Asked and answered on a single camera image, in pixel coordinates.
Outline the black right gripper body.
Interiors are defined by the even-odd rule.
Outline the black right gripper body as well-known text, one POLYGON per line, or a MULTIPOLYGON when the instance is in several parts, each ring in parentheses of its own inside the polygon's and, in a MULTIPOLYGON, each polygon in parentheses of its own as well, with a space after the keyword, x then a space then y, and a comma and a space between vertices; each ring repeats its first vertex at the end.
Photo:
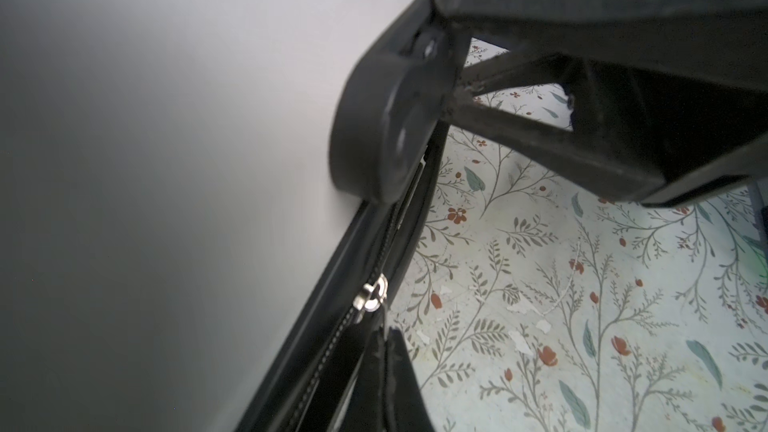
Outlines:
POLYGON ((593 61, 563 89, 563 174, 605 199, 672 207, 767 176, 764 91, 593 61))

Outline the white hard-shell suitcase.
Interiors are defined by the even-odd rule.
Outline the white hard-shell suitcase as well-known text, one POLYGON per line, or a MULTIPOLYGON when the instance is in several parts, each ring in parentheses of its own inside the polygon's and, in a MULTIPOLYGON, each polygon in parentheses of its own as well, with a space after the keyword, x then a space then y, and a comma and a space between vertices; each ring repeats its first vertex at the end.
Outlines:
POLYGON ((338 99, 413 0, 1 0, 1 427, 232 431, 359 202, 338 99))

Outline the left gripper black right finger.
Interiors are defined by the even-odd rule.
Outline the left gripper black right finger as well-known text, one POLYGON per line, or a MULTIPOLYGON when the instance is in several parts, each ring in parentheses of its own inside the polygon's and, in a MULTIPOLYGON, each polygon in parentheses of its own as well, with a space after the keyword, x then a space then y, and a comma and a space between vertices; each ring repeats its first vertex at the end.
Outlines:
POLYGON ((403 333, 388 330, 385 340, 384 424, 389 432, 434 432, 403 333))

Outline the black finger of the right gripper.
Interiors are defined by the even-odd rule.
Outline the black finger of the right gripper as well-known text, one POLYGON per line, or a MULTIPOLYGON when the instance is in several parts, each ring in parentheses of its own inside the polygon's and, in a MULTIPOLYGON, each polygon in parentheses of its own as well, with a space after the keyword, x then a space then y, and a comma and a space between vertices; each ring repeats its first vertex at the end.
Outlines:
POLYGON ((541 52, 764 92, 767 0, 434 0, 541 52))
POLYGON ((653 162, 620 142, 484 106, 465 91, 448 100, 443 121, 519 152, 612 201, 640 201, 664 184, 653 162))

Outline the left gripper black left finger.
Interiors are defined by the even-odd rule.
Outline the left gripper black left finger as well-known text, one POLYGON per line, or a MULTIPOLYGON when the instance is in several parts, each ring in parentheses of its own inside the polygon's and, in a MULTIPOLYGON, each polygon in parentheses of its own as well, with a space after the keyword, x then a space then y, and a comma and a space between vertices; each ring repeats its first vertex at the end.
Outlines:
POLYGON ((386 340, 377 329, 366 344, 357 380, 342 424, 342 432, 385 430, 386 340))

